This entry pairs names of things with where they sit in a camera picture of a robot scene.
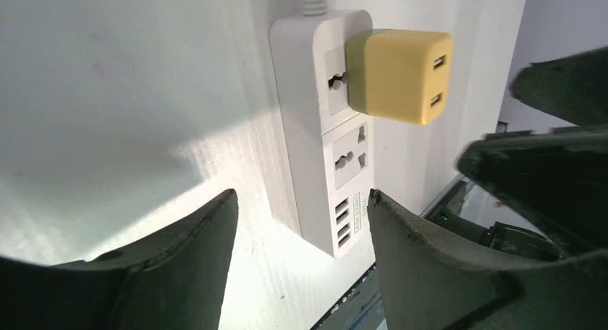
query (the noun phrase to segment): universal socket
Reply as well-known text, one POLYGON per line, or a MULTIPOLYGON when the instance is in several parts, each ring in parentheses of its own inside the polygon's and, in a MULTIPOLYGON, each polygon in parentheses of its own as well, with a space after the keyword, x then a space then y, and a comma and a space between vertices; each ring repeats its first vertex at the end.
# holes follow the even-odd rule
POLYGON ((346 182, 367 167, 365 162, 368 151, 367 132, 368 125, 363 123, 333 143, 336 189, 340 189, 346 182))
POLYGON ((369 231, 374 127, 348 106, 346 42, 371 28, 366 11, 329 11, 279 19, 270 30, 300 234, 336 258, 369 231))

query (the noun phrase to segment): black plastic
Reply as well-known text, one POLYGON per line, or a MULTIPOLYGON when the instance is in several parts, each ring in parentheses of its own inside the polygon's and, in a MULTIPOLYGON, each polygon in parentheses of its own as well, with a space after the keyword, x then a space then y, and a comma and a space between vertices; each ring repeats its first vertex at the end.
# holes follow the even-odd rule
POLYGON ((547 262, 553 262, 565 256, 542 235, 500 222, 495 222, 478 243, 511 255, 547 262))
POLYGON ((522 103, 578 126, 608 123, 608 48, 533 63, 510 87, 522 103))
POLYGON ((608 253, 547 263, 483 247, 379 190, 369 220, 389 329, 603 329, 608 253))
POLYGON ((570 255, 608 247, 608 126, 491 134, 458 169, 570 255))
POLYGON ((217 329, 238 218, 227 190, 91 262, 0 258, 0 329, 217 329))

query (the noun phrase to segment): gap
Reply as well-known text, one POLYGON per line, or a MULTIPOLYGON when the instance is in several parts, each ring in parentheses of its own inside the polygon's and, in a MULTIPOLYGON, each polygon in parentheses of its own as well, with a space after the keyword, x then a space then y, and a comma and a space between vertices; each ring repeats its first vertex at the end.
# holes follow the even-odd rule
POLYGON ((346 224, 338 231, 338 238, 342 237, 344 233, 347 233, 351 229, 351 224, 346 224))
POLYGON ((340 216, 338 217, 338 219, 336 219, 336 224, 339 225, 340 222, 344 221, 344 219, 346 219, 348 216, 348 209, 345 210, 342 214, 340 214, 340 216))
POLYGON ((367 165, 367 163, 365 162, 365 157, 366 157, 365 153, 363 153, 359 156, 359 166, 361 167, 361 169, 363 169, 367 165))
POLYGON ((438 59, 435 59, 435 61, 433 61, 433 69, 436 70, 437 68, 441 67, 445 65, 445 55, 441 56, 438 59))
POLYGON ((347 80, 348 76, 346 75, 346 72, 344 72, 342 75, 334 75, 327 83, 331 90, 340 90, 342 85, 346 84, 347 80))
POLYGON ((442 95, 443 95, 443 93, 440 93, 440 94, 438 94, 438 95, 434 96, 434 97, 431 99, 431 106, 434 106, 435 104, 437 104, 438 102, 440 102, 440 101, 441 101, 441 98, 442 98, 442 95))
POLYGON ((344 243, 348 242, 349 239, 351 239, 350 233, 345 235, 344 238, 340 239, 340 241, 338 242, 338 248, 342 247, 342 245, 344 245, 344 243))
POLYGON ((336 167, 336 171, 338 171, 339 169, 343 169, 344 167, 346 167, 346 164, 348 164, 351 160, 353 160, 354 156, 355 155, 353 154, 353 152, 350 151, 345 156, 341 156, 340 158, 338 158, 338 160, 335 163, 333 163, 334 166, 336 167))
POLYGON ((361 143, 365 141, 365 126, 359 127, 359 138, 357 138, 357 143, 361 143))

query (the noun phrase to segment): yellow usb charger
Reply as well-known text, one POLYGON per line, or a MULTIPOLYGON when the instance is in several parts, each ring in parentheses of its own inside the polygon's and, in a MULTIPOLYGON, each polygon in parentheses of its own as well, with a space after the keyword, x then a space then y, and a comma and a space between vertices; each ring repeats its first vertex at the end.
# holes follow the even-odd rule
POLYGON ((444 32, 372 30, 346 44, 351 108, 426 125, 445 109, 452 38, 444 32))

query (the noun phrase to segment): white power strip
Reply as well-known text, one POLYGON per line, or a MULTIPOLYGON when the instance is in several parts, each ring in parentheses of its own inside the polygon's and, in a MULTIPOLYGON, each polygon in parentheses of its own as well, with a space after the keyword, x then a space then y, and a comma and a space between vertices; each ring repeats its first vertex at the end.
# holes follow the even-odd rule
POLYGON ((330 11, 270 30, 302 237, 337 258, 369 231, 374 124, 348 106, 345 45, 371 29, 366 11, 330 11))

